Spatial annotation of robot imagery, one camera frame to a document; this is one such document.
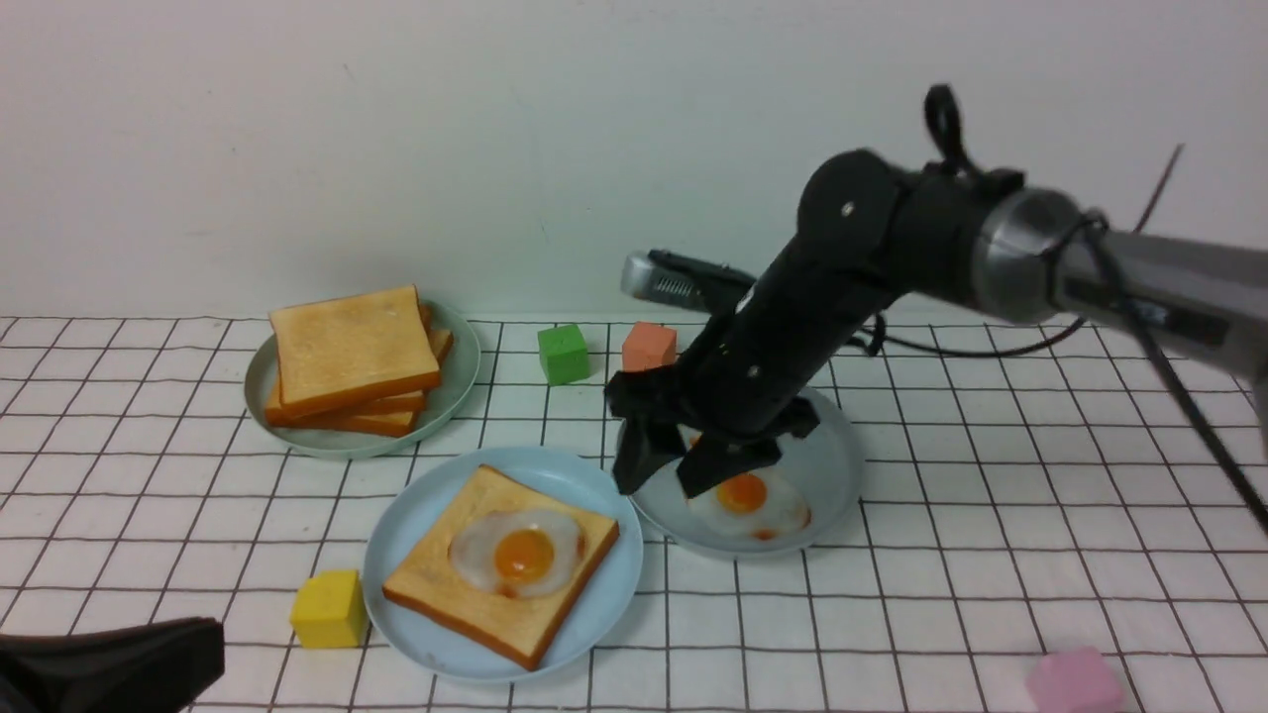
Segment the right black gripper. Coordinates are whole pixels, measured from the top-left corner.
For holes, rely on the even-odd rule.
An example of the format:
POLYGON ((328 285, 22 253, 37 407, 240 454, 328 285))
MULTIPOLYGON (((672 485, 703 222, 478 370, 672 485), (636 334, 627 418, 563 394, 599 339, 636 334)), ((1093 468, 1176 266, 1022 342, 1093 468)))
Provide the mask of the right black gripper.
POLYGON ((762 439, 815 428, 798 395, 891 301, 891 285, 841 247, 792 240, 733 312, 709 315, 675 364, 607 381, 607 406, 624 419, 612 466, 618 492, 633 496, 678 458, 685 499, 779 464, 779 443, 762 439), (678 425, 706 434, 686 450, 678 425))

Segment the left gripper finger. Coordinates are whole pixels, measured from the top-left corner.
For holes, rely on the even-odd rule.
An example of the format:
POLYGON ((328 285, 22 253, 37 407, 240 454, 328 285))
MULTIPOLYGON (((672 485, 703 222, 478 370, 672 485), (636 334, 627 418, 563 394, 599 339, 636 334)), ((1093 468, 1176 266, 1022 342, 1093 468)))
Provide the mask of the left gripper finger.
POLYGON ((3 636, 4 712, 184 712, 224 672, 209 617, 86 636, 3 636))

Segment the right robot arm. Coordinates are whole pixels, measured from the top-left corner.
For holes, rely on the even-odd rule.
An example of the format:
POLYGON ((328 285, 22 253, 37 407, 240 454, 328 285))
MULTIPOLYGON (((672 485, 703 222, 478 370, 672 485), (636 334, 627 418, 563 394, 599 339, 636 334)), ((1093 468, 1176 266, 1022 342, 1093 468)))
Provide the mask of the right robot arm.
POLYGON ((818 428, 801 397, 812 376, 909 293, 1011 324, 1069 313, 1127 332, 1151 359, 1245 381, 1265 411, 1265 252, 1110 230, 1004 167, 907 173, 839 154, 806 181, 795 235, 761 277, 652 250, 628 258, 623 289, 709 316, 675 364, 607 381, 624 495, 670 463, 691 497, 779 463, 780 439, 818 428))

